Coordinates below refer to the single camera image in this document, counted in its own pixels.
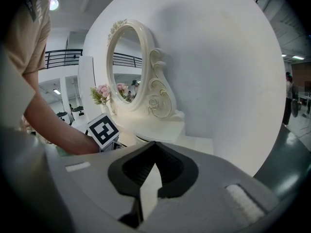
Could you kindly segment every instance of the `beige t-shirt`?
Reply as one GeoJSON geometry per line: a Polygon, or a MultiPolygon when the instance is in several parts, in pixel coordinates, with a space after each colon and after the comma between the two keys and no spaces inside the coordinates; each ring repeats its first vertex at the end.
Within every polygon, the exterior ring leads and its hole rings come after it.
{"type": "Polygon", "coordinates": [[[20,74],[45,68],[45,46],[51,30],[51,0],[25,0],[4,39],[6,53],[20,74]]]}
{"type": "Polygon", "coordinates": [[[292,87],[293,87],[293,84],[287,80],[286,81],[286,98],[288,99],[293,99],[292,87]]]}

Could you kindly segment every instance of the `wall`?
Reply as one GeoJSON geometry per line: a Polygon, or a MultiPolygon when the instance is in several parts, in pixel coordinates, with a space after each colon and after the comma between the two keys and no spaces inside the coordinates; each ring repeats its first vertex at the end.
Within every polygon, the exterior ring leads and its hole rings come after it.
{"type": "MultiPolygon", "coordinates": [[[[69,103],[72,105],[73,108],[77,107],[76,99],[69,99],[69,103]]],[[[55,103],[50,103],[49,106],[52,110],[57,114],[58,112],[64,112],[64,106],[62,101],[58,101],[55,103]]]]}
{"type": "Polygon", "coordinates": [[[57,114],[58,112],[64,112],[64,106],[63,106],[63,102],[59,101],[59,102],[55,102],[55,103],[50,103],[49,106],[51,107],[51,109],[57,114]]]}
{"type": "Polygon", "coordinates": [[[284,62],[285,72],[293,73],[292,71],[292,64],[289,62],[284,62]]]}
{"type": "Polygon", "coordinates": [[[125,67],[125,66],[117,66],[113,65],[113,73],[114,74],[136,74],[141,75],[141,68],[137,67],[125,67]]]}
{"type": "Polygon", "coordinates": [[[84,45],[96,83],[108,83],[107,36],[125,18],[148,27],[167,53],[164,72],[185,113],[186,135],[213,138],[216,155],[254,175],[276,140],[285,103],[284,63],[263,12],[252,0],[114,0],[84,45]]]}
{"type": "Polygon", "coordinates": [[[47,39],[46,51],[66,49],[68,36],[67,29],[52,29],[47,39]]]}
{"type": "Polygon", "coordinates": [[[99,86],[100,84],[103,83],[95,84],[93,57],[81,56],[79,59],[78,85],[80,98],[83,102],[83,108],[88,122],[102,114],[101,107],[94,103],[90,95],[90,88],[99,86]]]}
{"type": "Polygon", "coordinates": [[[73,66],[63,66],[63,67],[53,67],[45,70],[40,70],[38,72],[39,83],[48,80],[55,80],[61,77],[70,77],[78,75],[78,65],[73,66]]]}
{"type": "Polygon", "coordinates": [[[311,62],[292,64],[293,82],[298,86],[306,86],[311,82],[311,62]]]}
{"type": "Polygon", "coordinates": [[[88,31],[72,31],[69,33],[67,49],[83,49],[84,40],[88,31]]]}
{"type": "Polygon", "coordinates": [[[123,54],[141,58],[140,44],[124,39],[124,38],[120,39],[117,42],[114,52],[123,53],[123,54]]]}
{"type": "MultiPolygon", "coordinates": [[[[83,106],[82,104],[82,101],[81,101],[81,98],[78,98],[79,100],[79,103],[80,103],[80,106],[83,106]]],[[[71,104],[71,106],[74,108],[77,108],[77,102],[76,102],[76,99],[69,99],[69,103],[71,104]]]]}

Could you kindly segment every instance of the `mirror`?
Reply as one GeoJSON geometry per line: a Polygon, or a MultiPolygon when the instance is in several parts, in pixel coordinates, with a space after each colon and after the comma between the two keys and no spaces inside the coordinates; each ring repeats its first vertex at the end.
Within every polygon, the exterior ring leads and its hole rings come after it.
{"type": "Polygon", "coordinates": [[[113,53],[113,77],[118,96],[131,103],[138,91],[142,73],[142,54],[136,31],[125,28],[117,41],[113,53]]]}

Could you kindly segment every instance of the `pink flower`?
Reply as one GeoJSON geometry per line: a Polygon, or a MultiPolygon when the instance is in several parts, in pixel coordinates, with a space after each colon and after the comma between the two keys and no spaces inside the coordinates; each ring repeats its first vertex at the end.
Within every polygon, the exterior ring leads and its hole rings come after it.
{"type": "Polygon", "coordinates": [[[104,98],[107,98],[108,96],[109,96],[109,93],[106,92],[106,91],[104,91],[104,92],[103,92],[103,97],[104,97],[104,98]]]}
{"type": "Polygon", "coordinates": [[[123,84],[122,83],[118,83],[117,84],[117,89],[119,90],[119,91],[122,91],[123,90],[123,84]]]}
{"type": "Polygon", "coordinates": [[[110,93],[109,86],[106,84],[101,84],[96,88],[97,92],[102,95],[104,92],[110,93]]]}

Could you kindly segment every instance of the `ornate mirror frame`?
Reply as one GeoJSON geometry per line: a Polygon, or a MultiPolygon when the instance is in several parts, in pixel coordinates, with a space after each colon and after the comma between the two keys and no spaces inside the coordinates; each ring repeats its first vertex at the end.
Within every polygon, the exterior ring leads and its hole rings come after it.
{"type": "Polygon", "coordinates": [[[116,115],[149,116],[183,121],[184,114],[177,110],[176,99],[163,74],[166,63],[161,59],[163,50],[155,48],[149,29],[142,23],[126,19],[116,22],[108,36],[106,69],[111,89],[110,101],[112,112],[116,115]],[[124,30],[133,28],[139,38],[142,53],[141,82],[132,103],[121,98],[113,75],[113,53],[124,30]]]}

